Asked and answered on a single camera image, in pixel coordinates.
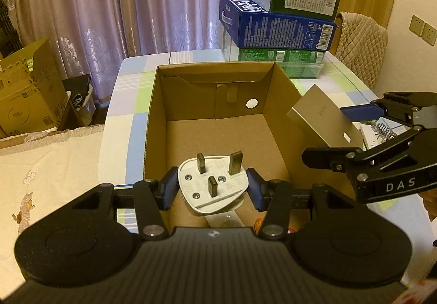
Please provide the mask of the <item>person's right hand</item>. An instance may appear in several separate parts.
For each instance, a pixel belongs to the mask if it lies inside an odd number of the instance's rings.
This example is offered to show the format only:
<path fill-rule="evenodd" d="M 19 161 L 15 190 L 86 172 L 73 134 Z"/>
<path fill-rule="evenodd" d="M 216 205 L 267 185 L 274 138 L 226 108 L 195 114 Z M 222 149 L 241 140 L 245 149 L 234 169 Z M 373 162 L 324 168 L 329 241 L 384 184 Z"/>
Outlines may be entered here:
<path fill-rule="evenodd" d="M 437 190 L 431 189 L 419 194 L 423 199 L 423 204 L 428 213 L 430 222 L 433 222 L 437 216 Z"/>

